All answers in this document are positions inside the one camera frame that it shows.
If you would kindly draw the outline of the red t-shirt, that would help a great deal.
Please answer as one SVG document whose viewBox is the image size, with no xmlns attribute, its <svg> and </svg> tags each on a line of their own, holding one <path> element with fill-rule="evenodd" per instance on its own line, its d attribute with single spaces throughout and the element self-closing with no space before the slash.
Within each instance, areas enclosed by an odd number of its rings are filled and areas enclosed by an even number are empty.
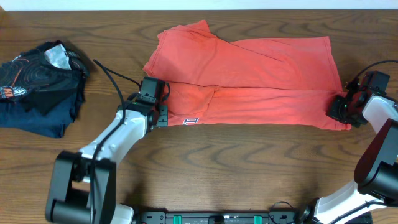
<svg viewBox="0 0 398 224">
<path fill-rule="evenodd" d="M 171 126 L 291 124 L 344 131 L 326 115 L 343 95 L 329 37 L 227 42 L 206 21 L 163 31 L 144 65 L 166 81 Z"/>
</svg>

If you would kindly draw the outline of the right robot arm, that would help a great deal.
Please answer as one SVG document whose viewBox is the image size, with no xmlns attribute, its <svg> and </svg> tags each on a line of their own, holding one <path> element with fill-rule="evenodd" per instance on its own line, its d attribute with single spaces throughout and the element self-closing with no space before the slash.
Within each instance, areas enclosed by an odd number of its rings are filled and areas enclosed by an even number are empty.
<svg viewBox="0 0 398 224">
<path fill-rule="evenodd" d="M 354 179 L 333 194 L 307 205 L 296 223 L 372 223 L 371 211 L 397 207 L 397 101 L 386 95 L 390 76 L 366 72 L 337 96 L 327 116 L 376 133 L 354 170 Z"/>
</svg>

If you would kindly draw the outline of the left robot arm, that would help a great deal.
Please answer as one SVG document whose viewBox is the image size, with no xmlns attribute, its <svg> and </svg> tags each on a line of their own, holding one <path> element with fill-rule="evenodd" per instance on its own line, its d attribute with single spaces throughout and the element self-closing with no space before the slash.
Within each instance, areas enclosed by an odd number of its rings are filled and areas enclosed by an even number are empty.
<svg viewBox="0 0 398 224">
<path fill-rule="evenodd" d="M 133 208 L 116 201 L 116 171 L 147 133 L 167 126 L 169 84 L 145 77 L 139 92 L 119 106 L 112 123 L 78 152 L 56 158 L 45 219 L 52 223 L 132 223 Z"/>
</svg>

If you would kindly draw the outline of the black graphic t-shirt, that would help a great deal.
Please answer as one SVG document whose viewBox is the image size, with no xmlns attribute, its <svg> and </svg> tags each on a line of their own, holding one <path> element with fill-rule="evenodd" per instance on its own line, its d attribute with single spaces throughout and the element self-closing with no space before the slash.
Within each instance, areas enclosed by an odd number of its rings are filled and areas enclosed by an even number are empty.
<svg viewBox="0 0 398 224">
<path fill-rule="evenodd" d="M 45 42 L 1 65 L 1 102 L 49 113 L 83 88 L 89 70 L 62 41 Z"/>
</svg>

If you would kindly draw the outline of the navy blue folded garment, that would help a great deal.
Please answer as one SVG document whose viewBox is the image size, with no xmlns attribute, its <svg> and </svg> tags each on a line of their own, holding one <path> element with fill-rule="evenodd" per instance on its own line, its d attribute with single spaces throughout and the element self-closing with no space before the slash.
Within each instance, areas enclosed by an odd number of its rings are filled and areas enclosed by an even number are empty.
<svg viewBox="0 0 398 224">
<path fill-rule="evenodd" d="M 84 93 L 74 93 L 45 115 L 36 108 L 26 111 L 21 104 L 3 102 L 1 127 L 17 128 L 50 138 L 62 138 L 68 126 L 77 119 L 84 102 Z"/>
</svg>

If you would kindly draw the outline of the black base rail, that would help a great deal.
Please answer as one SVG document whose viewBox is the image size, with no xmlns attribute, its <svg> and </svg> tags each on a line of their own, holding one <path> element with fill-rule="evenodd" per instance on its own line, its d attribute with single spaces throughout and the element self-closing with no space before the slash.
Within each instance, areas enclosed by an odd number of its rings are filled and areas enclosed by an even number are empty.
<svg viewBox="0 0 398 224">
<path fill-rule="evenodd" d="M 144 212 L 133 218 L 124 218 L 115 214 L 110 224 L 145 223 L 145 224 L 272 224 L 296 223 L 294 212 L 271 213 L 168 213 Z"/>
</svg>

